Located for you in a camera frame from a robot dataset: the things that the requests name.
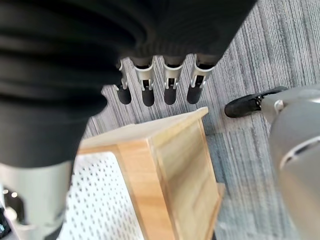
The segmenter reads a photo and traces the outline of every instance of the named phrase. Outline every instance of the wooden crate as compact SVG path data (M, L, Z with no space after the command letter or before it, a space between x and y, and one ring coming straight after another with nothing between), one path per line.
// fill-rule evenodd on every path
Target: wooden crate
M82 141L79 154L111 151L146 240L210 240L224 186L207 146L203 107Z

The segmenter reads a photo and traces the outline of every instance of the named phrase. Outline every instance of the striped carpet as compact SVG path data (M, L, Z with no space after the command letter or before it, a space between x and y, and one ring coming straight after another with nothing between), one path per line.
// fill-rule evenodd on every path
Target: striped carpet
M216 178L226 184L216 227L218 240L297 240L268 152L269 125L260 114L224 115L226 103L276 86L320 83L320 1L260 0L213 70L198 104L187 102L193 59L187 56L174 105L164 103L163 60L155 58L155 104L143 105L133 65L125 60L132 103L119 103L112 87L104 112L89 121L85 137L208 106L204 118Z

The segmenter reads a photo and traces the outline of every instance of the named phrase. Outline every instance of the white pegboard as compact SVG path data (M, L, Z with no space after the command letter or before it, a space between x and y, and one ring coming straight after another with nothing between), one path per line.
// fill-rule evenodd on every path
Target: white pegboard
M144 240L113 153L77 156L58 240Z

